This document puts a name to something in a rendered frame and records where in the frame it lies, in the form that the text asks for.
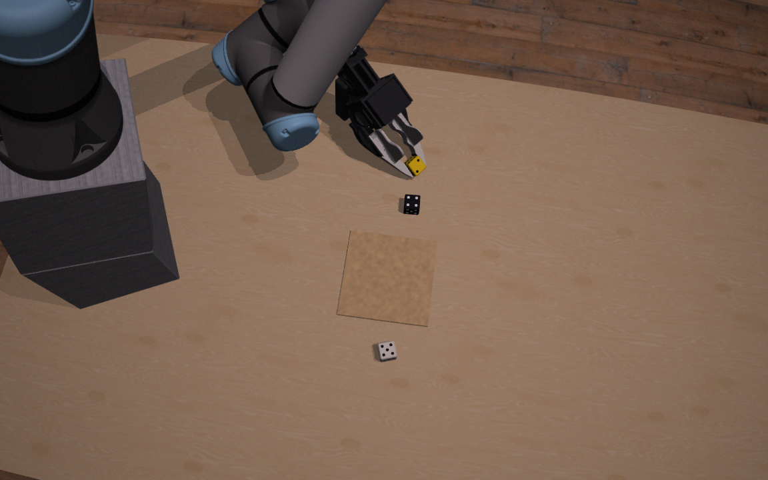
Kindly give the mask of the brown square mat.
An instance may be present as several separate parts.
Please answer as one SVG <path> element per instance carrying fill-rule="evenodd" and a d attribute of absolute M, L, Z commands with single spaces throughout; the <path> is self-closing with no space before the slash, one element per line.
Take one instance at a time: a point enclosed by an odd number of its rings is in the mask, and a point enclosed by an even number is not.
<path fill-rule="evenodd" d="M 351 230 L 337 314 L 429 326 L 437 245 Z"/>

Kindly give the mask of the yellow die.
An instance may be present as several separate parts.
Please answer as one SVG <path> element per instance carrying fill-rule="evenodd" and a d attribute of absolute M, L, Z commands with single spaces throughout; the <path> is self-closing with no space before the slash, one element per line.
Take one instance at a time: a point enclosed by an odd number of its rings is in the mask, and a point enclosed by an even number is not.
<path fill-rule="evenodd" d="M 413 176 L 418 176 L 426 168 L 423 160 L 419 156 L 411 156 L 409 160 L 403 162 L 412 172 Z"/>

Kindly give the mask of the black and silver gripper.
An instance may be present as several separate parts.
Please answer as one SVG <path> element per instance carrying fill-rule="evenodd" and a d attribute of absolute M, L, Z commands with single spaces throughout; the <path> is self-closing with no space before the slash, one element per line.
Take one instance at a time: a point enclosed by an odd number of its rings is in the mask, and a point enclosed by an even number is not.
<path fill-rule="evenodd" d="M 423 140 L 423 133 L 412 127 L 405 109 L 413 99 L 394 73 L 379 78 L 366 56 L 365 49 L 358 45 L 337 74 L 349 87 L 348 101 L 345 103 L 345 115 L 349 115 L 351 120 L 349 126 L 353 128 L 360 144 L 372 154 L 399 172 L 414 177 L 408 166 L 400 161 L 403 150 L 382 131 L 382 127 L 388 124 L 388 127 L 401 135 L 403 144 L 409 147 L 412 156 L 419 156 L 426 166 L 423 148 L 419 143 Z"/>

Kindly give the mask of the grey die with black pips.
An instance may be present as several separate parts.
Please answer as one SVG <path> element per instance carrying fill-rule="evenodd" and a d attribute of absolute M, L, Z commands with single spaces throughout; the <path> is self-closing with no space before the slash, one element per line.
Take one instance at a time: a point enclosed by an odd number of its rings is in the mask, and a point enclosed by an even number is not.
<path fill-rule="evenodd" d="M 395 361 L 397 358 L 395 341 L 378 343 L 378 352 L 380 353 L 380 362 Z"/>

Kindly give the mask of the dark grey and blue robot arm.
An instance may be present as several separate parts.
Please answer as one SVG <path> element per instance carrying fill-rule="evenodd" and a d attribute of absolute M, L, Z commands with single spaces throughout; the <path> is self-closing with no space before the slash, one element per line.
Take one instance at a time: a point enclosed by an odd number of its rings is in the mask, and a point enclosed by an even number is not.
<path fill-rule="evenodd" d="M 264 2 L 211 58 L 274 148 L 297 150 L 316 139 L 313 110 L 387 0 Z M 118 145 L 122 107 L 100 68 L 93 4 L 0 0 L 0 161 L 19 175 L 77 177 Z"/>

